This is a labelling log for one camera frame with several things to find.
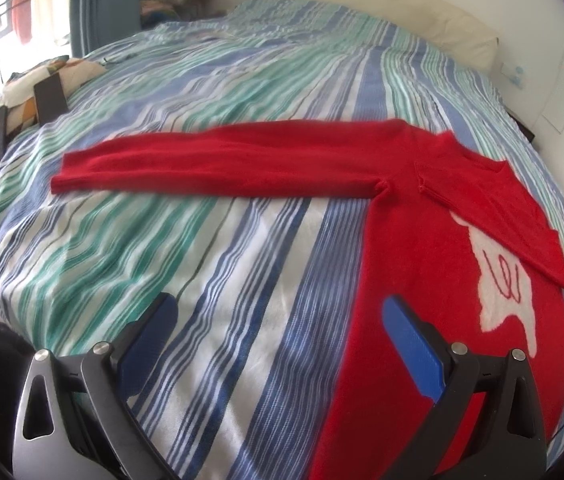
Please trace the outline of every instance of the white graphic on sweater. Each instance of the white graphic on sweater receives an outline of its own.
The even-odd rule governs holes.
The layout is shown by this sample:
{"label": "white graphic on sweater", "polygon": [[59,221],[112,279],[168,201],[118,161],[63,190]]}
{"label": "white graphic on sweater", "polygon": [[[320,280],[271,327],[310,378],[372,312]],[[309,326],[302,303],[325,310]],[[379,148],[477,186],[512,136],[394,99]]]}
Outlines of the white graphic on sweater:
{"label": "white graphic on sweater", "polygon": [[479,324],[482,332],[498,328],[508,316],[517,316],[526,333],[530,357],[537,353],[535,311],[532,309],[532,287],[526,270],[511,251],[454,213],[450,216],[468,227],[468,237],[481,270],[478,283],[482,310]]}

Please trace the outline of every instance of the blue gripper pad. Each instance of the blue gripper pad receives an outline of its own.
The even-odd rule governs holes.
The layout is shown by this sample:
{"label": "blue gripper pad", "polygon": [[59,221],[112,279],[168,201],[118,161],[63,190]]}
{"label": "blue gripper pad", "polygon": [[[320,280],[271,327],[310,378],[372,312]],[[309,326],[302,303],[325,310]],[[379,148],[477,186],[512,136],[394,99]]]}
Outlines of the blue gripper pad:
{"label": "blue gripper pad", "polygon": [[419,393],[437,402],[444,391],[444,367],[393,296],[384,301],[382,322]]}
{"label": "blue gripper pad", "polygon": [[126,400],[140,393],[176,325],[177,303],[169,294],[120,361],[118,366],[120,399]]}

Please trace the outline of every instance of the red sweater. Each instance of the red sweater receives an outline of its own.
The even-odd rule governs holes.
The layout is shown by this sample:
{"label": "red sweater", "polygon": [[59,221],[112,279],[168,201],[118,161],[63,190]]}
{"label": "red sweater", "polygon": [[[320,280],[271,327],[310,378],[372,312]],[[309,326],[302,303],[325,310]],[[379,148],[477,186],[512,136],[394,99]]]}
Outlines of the red sweater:
{"label": "red sweater", "polygon": [[[448,341],[530,357],[546,433],[564,406],[564,257],[558,233],[507,162],[403,121],[236,124],[144,134],[64,156],[75,189],[242,197],[372,198],[359,290],[311,480],[376,479],[431,408],[382,326],[401,294]],[[443,465],[456,462],[474,399]]]}

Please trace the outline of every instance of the patterned blanket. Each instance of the patterned blanket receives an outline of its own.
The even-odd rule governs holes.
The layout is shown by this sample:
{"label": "patterned blanket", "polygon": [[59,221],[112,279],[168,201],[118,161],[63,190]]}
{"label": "patterned blanket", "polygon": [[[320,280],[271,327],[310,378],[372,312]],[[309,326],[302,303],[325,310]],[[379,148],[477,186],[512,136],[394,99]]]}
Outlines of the patterned blanket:
{"label": "patterned blanket", "polygon": [[[36,347],[77,353],[170,292],[177,323],[128,402],[185,480],[305,473],[347,336],[367,202],[53,196],[62,153],[139,132],[398,117],[508,159],[564,247],[564,197],[488,79],[391,23],[251,0],[88,59],[107,73],[0,164],[0,314]],[[549,459],[563,449],[564,428]]]}

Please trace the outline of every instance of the cream headboard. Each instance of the cream headboard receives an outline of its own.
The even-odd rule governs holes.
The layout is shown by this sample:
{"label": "cream headboard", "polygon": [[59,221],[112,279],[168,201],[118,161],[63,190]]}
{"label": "cream headboard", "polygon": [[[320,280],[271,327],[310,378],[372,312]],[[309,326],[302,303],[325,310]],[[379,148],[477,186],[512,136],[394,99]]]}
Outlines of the cream headboard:
{"label": "cream headboard", "polygon": [[434,44],[457,62],[489,73],[497,33],[441,0],[318,0],[341,4],[395,23]]}

